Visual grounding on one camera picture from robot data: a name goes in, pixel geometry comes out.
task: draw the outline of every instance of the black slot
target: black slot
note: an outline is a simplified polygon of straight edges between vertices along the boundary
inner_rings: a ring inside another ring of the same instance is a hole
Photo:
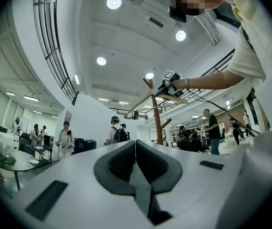
[[[53,181],[27,208],[26,211],[36,219],[44,221],[68,183]]]
[[[222,164],[210,162],[210,161],[207,161],[207,160],[203,160],[199,164],[202,165],[202,166],[210,167],[210,168],[217,169],[217,170],[222,170],[222,168],[224,166]]]

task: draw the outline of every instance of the backpack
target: backpack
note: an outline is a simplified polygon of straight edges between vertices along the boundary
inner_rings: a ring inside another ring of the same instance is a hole
[[[112,144],[128,141],[128,134],[123,129],[117,129],[114,126],[112,126],[111,128],[116,130]]]

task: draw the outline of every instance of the black cable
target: black cable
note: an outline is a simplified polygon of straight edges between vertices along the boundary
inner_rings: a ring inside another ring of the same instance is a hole
[[[245,127],[240,121],[238,121],[238,120],[235,119],[232,115],[230,115],[229,112],[228,112],[226,109],[224,109],[223,107],[218,106],[217,104],[215,104],[215,103],[213,103],[213,102],[211,102],[211,101],[209,101],[209,100],[207,100],[207,99],[204,99],[203,97],[197,95],[196,93],[192,93],[190,90],[188,90],[188,91],[189,91],[191,94],[194,94],[195,96],[197,96],[197,97],[199,97],[199,98],[205,100],[206,103],[211,103],[211,104],[213,104],[214,106],[216,106],[216,107],[220,108],[221,110],[223,110],[224,112],[226,112],[226,113],[228,114],[229,117],[231,117],[231,118],[232,118],[233,120],[235,120],[238,124],[240,124],[246,131],[249,132],[249,134],[250,134],[251,136],[255,137],[255,135],[251,132],[252,129],[250,130],[250,129],[248,129],[247,127]]]

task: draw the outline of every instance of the table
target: table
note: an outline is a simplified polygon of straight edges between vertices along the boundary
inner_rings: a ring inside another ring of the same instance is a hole
[[[20,182],[18,180],[17,172],[32,170],[36,167],[40,167],[41,165],[40,164],[37,164],[37,165],[31,164],[29,161],[31,159],[36,159],[35,157],[33,157],[32,155],[27,154],[25,152],[13,149],[13,148],[11,149],[11,156],[16,158],[15,164],[14,165],[4,164],[1,168],[14,172],[17,189],[20,190]]]

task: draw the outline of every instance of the chair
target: chair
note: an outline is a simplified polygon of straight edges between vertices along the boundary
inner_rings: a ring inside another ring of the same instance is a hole
[[[221,136],[221,141],[220,141],[220,143],[224,143],[224,142],[225,142],[225,132],[226,132],[226,130],[225,130],[225,128],[223,128],[223,129],[222,129],[222,136]]]

